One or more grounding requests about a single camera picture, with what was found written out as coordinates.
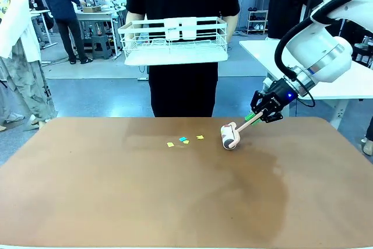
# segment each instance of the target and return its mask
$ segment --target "wire basket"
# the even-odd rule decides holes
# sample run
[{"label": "wire basket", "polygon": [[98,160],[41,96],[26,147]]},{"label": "wire basket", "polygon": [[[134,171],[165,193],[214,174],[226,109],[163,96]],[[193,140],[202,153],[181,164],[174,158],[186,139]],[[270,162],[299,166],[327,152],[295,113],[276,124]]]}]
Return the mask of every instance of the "wire basket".
[{"label": "wire basket", "polygon": [[226,61],[227,23],[218,17],[136,20],[118,30],[126,65]]}]

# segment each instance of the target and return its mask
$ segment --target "white basket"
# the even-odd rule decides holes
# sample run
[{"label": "white basket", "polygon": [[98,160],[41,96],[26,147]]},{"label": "white basket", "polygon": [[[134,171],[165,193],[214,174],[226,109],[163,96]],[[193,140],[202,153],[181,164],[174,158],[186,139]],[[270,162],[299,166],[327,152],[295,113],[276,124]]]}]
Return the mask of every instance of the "white basket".
[{"label": "white basket", "polygon": [[[147,27],[149,24],[161,27]],[[136,20],[118,32],[127,65],[195,64],[228,59],[227,23],[218,17]]]}]

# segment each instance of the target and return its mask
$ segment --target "floor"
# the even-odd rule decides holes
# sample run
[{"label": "floor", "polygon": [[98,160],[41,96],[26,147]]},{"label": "floor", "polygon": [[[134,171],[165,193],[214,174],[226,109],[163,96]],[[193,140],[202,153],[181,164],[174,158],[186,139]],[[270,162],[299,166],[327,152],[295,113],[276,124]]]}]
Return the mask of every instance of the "floor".
[{"label": "floor", "polygon": [[[254,92],[262,88],[265,70],[239,46],[239,41],[264,38],[261,35],[233,38],[229,60],[219,65],[215,117],[243,117],[249,113]],[[56,42],[59,38],[53,37],[52,40]],[[61,42],[42,51],[43,61],[53,61],[52,65],[44,65],[43,69],[49,79],[59,117],[153,116],[149,85],[136,79],[146,76],[146,73],[125,66],[123,57],[116,61],[98,59],[90,65],[70,65],[59,61],[65,57]],[[17,111],[13,97],[9,96],[9,99],[14,111]],[[315,108],[293,103],[290,111],[291,116],[315,116],[326,120],[331,118],[332,112],[322,101],[317,102]],[[372,112],[373,100],[352,101],[339,128],[340,133],[359,150],[360,139],[364,137]],[[12,127],[0,133],[0,165],[36,133],[23,131],[22,123],[12,124]]]}]

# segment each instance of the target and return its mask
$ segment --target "person wearing black cap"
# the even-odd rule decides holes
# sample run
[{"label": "person wearing black cap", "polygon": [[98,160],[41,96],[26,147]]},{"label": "person wearing black cap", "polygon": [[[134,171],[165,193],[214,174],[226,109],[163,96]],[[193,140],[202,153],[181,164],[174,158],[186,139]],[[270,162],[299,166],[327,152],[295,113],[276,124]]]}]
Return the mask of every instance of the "person wearing black cap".
[{"label": "person wearing black cap", "polygon": [[69,55],[69,61],[71,64],[76,63],[76,56],[71,46],[69,37],[69,29],[73,35],[75,46],[79,54],[81,64],[92,62],[91,58],[88,58],[84,52],[84,45],[82,36],[80,33],[79,22],[76,17],[76,13],[72,2],[77,6],[85,5],[83,0],[45,0],[55,21],[57,23],[59,33],[61,34],[62,42],[65,50]]}]

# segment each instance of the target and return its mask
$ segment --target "black shoe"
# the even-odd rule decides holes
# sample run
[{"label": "black shoe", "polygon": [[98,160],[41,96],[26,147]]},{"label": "black shoe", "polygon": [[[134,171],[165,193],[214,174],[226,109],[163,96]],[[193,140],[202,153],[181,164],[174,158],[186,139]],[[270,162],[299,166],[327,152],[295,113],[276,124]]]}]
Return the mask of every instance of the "black shoe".
[{"label": "black shoe", "polygon": [[90,62],[93,62],[93,59],[86,58],[84,61],[81,61],[80,64],[89,64]]}]

